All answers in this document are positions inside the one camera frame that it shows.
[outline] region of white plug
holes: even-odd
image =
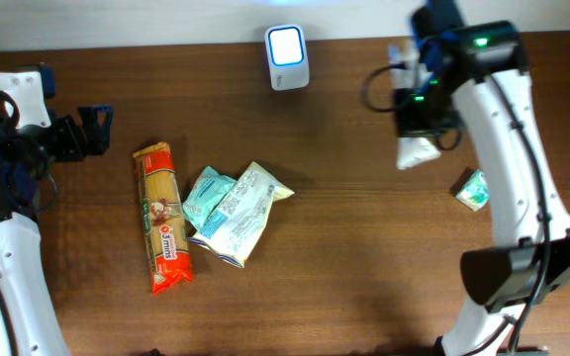
[[[305,34],[300,26],[279,25],[267,29],[265,49],[272,89],[289,90],[309,84]]]

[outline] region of light blue package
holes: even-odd
[[[201,230],[210,213],[233,188],[237,181],[231,177],[219,175],[216,170],[206,167],[197,178],[188,199],[182,205],[186,220]]]
[[[490,199],[490,191],[487,188],[483,172],[477,169],[470,180],[463,185],[461,191],[456,195],[456,199],[475,212],[483,208]]]

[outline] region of pasta package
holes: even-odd
[[[134,153],[144,240],[153,294],[192,281],[182,203],[170,147],[160,142]]]

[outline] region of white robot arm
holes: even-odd
[[[41,264],[37,180],[48,178],[56,189],[50,164],[103,154],[113,110],[79,108],[78,126],[46,109],[44,99],[53,95],[47,66],[0,73],[0,100],[9,115],[0,122],[0,356],[69,354]]]
[[[471,133],[491,193],[495,245],[463,254],[469,297],[434,353],[495,355],[514,328],[508,351],[525,354],[517,346],[531,307],[570,281],[570,216],[535,124],[523,45],[508,22],[466,27],[453,0],[427,1],[412,25],[419,60],[403,62],[411,56],[391,48],[391,64],[365,80],[362,102],[395,112],[400,169],[439,156],[425,136],[444,149],[443,133],[457,130],[456,143],[463,130]],[[375,107],[367,96],[370,81],[385,70],[393,71],[392,108]]]

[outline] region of brown wooden surface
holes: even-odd
[[[524,40],[570,212],[570,33]],[[53,66],[60,114],[116,112],[105,156],[53,168],[60,200],[42,216],[47,286],[72,353],[366,353],[446,332],[465,297],[461,253],[491,245],[490,208],[472,213],[448,194],[476,167],[469,139],[395,168],[393,122],[357,101],[392,41],[308,43],[311,83],[285,93],[269,87],[263,44],[0,53],[0,70]],[[154,298],[131,153],[158,140],[171,144],[182,198],[205,166],[238,177],[252,160],[296,195],[274,205],[244,270],[191,244],[195,281]],[[522,345],[570,355],[570,287],[534,310]]]

